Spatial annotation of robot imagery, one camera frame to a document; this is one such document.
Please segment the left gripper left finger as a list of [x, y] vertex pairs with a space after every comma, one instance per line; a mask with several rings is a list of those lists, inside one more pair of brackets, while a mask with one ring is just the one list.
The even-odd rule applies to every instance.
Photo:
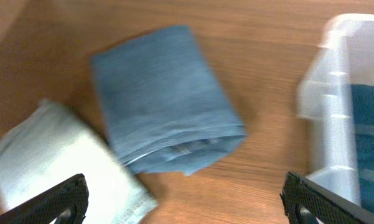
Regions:
[[81, 224], [89, 191], [83, 174], [76, 174], [0, 215], [0, 224]]

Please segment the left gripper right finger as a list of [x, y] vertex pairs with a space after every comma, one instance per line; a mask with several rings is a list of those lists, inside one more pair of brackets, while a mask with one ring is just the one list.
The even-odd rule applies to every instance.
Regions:
[[374, 224], [374, 213], [295, 172], [286, 174], [280, 197], [289, 223]]

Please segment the light blue jeans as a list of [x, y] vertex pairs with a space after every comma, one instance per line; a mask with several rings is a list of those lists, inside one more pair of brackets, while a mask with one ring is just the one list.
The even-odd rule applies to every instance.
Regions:
[[0, 140], [0, 204], [10, 210], [83, 174], [85, 223], [139, 223], [157, 207], [153, 195], [71, 109], [45, 100]]

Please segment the blue garment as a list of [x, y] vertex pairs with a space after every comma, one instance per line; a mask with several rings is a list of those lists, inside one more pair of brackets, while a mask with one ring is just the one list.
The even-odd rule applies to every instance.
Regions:
[[352, 85], [362, 207], [374, 213], [374, 86]]

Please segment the dark blue jeans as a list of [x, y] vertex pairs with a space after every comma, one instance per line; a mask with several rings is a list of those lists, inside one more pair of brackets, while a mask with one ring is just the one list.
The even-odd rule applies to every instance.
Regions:
[[108, 141], [135, 174], [192, 175], [246, 138], [187, 26], [131, 39], [91, 62]]

